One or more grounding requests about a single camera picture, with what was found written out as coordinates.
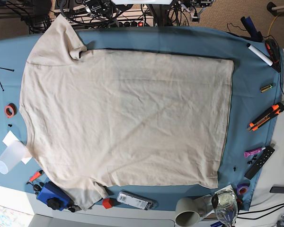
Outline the red tape roll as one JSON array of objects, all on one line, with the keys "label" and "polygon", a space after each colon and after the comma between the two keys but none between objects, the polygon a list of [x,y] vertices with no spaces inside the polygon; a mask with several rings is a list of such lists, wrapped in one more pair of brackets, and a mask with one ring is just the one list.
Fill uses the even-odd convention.
[{"label": "red tape roll", "polygon": [[7,118],[12,118],[13,116],[17,114],[17,108],[13,103],[10,103],[5,106],[4,113]]}]

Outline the black remote control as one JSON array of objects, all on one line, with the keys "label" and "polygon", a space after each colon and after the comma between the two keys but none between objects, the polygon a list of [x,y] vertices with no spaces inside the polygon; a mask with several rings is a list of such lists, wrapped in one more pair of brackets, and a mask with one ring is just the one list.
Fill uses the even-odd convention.
[{"label": "black remote control", "polygon": [[245,173],[244,177],[251,180],[258,171],[263,167],[271,155],[275,152],[275,149],[271,146],[266,146],[260,157],[255,161],[252,167]]}]

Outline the blue box with knob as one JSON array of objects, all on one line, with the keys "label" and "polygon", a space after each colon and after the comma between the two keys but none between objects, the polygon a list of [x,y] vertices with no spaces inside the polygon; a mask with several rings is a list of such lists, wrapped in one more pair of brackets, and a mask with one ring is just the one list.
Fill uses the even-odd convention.
[{"label": "blue box with knob", "polygon": [[59,211],[68,209],[71,202],[70,197],[51,181],[44,184],[37,195],[37,199],[52,210]]}]

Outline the gold AA battery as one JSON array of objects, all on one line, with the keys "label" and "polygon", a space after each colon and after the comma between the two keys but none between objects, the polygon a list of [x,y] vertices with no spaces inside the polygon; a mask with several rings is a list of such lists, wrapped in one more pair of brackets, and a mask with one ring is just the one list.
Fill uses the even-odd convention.
[{"label": "gold AA battery", "polygon": [[264,87],[262,87],[262,88],[260,89],[260,92],[261,92],[261,93],[266,92],[266,91],[272,89],[273,87],[274,87],[273,84],[266,85],[266,86],[264,86]]}]

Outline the grey-green mug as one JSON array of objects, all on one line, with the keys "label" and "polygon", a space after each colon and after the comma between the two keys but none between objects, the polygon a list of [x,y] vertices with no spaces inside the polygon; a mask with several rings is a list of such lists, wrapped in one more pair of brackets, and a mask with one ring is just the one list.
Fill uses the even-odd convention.
[{"label": "grey-green mug", "polygon": [[198,223],[206,213],[207,206],[203,198],[185,197],[177,202],[175,223],[180,227],[191,227]]}]

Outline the white paper sheet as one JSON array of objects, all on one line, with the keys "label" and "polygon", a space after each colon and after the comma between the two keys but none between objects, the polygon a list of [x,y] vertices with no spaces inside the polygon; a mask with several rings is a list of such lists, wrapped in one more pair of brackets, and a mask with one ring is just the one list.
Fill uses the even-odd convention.
[{"label": "white paper sheet", "polygon": [[[8,147],[11,145],[14,141],[19,141],[20,140],[15,136],[15,134],[12,131],[8,131],[2,142]],[[27,147],[22,143],[22,145],[25,148],[25,155],[21,159],[21,161],[26,165],[32,158],[31,154],[29,153]]]}]

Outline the white marker pen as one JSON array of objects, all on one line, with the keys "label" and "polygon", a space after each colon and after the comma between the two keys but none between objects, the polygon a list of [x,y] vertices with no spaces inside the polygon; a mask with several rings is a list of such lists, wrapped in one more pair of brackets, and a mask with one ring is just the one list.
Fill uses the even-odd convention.
[{"label": "white marker pen", "polygon": [[258,56],[262,61],[264,61],[268,66],[272,66],[273,62],[258,48],[254,47],[250,43],[247,43],[247,48],[252,51],[256,56]]}]

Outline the orange small screwdriver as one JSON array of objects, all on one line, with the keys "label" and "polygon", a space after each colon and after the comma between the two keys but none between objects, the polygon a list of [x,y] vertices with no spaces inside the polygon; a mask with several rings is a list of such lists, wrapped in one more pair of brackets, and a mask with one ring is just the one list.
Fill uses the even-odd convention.
[{"label": "orange small screwdriver", "polygon": [[41,177],[43,174],[44,174],[43,170],[39,170],[39,171],[35,172],[34,175],[29,178],[29,181],[27,182],[27,184],[32,184],[33,181],[35,181],[36,179]]}]

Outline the clear plastic packaged item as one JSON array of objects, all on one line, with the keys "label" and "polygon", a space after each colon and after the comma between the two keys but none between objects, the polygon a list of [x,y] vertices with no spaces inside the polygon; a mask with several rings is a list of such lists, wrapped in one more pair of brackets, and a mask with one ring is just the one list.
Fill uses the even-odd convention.
[{"label": "clear plastic packaged item", "polygon": [[152,210],[158,205],[158,203],[154,200],[142,197],[140,195],[128,191],[120,191],[117,196],[117,201],[119,203],[123,203],[125,205],[141,210]]}]

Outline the red black hand tool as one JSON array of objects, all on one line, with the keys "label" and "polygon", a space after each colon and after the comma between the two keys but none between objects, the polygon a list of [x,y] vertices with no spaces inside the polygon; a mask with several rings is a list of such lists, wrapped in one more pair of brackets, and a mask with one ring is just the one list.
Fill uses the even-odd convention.
[{"label": "red black hand tool", "polygon": [[270,55],[271,61],[273,62],[272,68],[275,69],[278,73],[280,73],[281,65],[280,65],[280,51],[278,44],[274,39],[268,38],[265,41],[265,45]]}]

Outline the orange black utility knife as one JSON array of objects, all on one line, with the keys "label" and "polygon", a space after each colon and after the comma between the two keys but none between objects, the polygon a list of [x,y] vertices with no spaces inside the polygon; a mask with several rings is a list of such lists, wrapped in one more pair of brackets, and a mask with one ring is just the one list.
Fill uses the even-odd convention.
[{"label": "orange black utility knife", "polygon": [[281,112],[284,111],[284,104],[281,102],[266,109],[260,116],[249,124],[248,131],[256,131],[264,124],[277,117]]}]

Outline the translucent plastic cup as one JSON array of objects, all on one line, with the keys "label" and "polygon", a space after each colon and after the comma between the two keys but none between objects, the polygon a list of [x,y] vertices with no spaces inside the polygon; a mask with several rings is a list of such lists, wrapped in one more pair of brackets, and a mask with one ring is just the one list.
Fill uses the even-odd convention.
[{"label": "translucent plastic cup", "polygon": [[0,156],[0,173],[6,175],[27,156],[27,153],[28,150],[22,142],[15,140],[10,143]]}]

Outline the black keys with clip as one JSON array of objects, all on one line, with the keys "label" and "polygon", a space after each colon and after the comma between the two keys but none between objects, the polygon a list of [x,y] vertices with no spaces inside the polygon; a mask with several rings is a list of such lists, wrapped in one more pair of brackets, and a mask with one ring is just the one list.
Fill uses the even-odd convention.
[{"label": "black keys with clip", "polygon": [[78,205],[72,205],[72,206],[68,206],[67,208],[70,212],[74,213],[74,212],[77,212],[77,211],[80,211],[81,208],[78,206]]}]

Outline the blue table cloth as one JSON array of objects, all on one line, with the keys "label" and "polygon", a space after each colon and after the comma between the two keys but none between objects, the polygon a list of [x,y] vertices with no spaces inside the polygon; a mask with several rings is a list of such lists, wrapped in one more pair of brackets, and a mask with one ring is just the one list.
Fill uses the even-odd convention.
[{"label": "blue table cloth", "polygon": [[[247,41],[226,32],[203,27],[140,27],[77,32],[89,49],[132,49],[151,52],[171,52],[186,55],[230,59],[234,62],[230,124],[222,163],[219,168],[219,187],[241,183],[248,169],[243,153],[271,142],[275,120],[259,130],[247,131],[248,124],[273,104],[281,101],[279,87],[283,74],[265,64],[247,49]],[[22,142],[27,140],[27,129],[18,113],[8,119],[4,114],[7,104],[19,104],[22,74],[26,60],[39,35],[26,35],[0,40],[0,155],[5,149],[2,140],[12,131]],[[274,87],[261,93],[266,85]],[[0,186],[31,193],[28,178],[39,168],[30,160],[18,164],[8,174],[0,173]]]}]

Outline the purple tape roll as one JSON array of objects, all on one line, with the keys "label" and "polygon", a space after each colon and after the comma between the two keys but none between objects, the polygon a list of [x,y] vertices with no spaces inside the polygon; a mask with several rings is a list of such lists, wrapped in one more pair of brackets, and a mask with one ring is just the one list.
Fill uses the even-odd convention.
[{"label": "purple tape roll", "polygon": [[249,190],[249,184],[248,183],[241,183],[237,185],[237,194],[238,195],[244,195]]}]

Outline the red cube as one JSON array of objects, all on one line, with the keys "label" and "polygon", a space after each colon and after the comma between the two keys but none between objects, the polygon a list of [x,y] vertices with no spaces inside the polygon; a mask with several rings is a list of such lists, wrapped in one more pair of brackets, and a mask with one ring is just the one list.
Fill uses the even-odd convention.
[{"label": "red cube", "polygon": [[110,209],[114,206],[114,199],[113,198],[106,198],[102,200],[102,206],[105,209]]}]

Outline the wine glass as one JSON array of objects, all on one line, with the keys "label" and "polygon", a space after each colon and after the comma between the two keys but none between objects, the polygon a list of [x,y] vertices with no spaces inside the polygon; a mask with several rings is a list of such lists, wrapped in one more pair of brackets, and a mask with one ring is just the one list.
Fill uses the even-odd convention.
[{"label": "wine glass", "polygon": [[229,189],[220,190],[214,194],[211,203],[217,219],[226,227],[234,227],[238,216],[235,193]]}]

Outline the black power strip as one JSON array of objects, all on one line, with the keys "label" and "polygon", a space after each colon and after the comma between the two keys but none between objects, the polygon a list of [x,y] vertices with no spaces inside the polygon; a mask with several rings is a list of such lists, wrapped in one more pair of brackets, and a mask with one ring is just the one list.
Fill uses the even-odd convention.
[{"label": "black power strip", "polygon": [[108,27],[146,27],[146,26],[154,26],[154,22],[152,19],[140,20],[140,21],[114,21],[108,24]]}]

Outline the purple glue tube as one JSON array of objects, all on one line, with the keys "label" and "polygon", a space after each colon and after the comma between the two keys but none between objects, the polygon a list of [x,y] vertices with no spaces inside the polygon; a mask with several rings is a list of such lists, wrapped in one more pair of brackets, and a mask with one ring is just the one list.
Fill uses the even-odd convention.
[{"label": "purple glue tube", "polygon": [[266,147],[260,147],[260,148],[256,148],[256,149],[253,149],[253,150],[250,150],[250,151],[245,151],[244,152],[244,158],[248,158],[249,156],[258,154],[265,149],[266,149]]}]

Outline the dark grey power adapter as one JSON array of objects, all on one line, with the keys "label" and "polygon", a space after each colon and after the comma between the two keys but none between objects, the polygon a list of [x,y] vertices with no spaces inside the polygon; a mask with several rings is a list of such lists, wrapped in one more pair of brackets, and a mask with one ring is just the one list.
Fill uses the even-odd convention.
[{"label": "dark grey power adapter", "polygon": [[284,185],[274,185],[271,187],[270,193],[284,194]]}]

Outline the beige T-shirt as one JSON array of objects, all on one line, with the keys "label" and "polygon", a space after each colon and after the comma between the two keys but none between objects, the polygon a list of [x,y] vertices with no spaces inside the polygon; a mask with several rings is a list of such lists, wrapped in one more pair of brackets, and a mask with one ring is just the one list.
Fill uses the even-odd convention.
[{"label": "beige T-shirt", "polygon": [[114,185],[215,189],[233,70],[224,59],[88,50],[60,15],[24,68],[27,148],[83,210]]}]

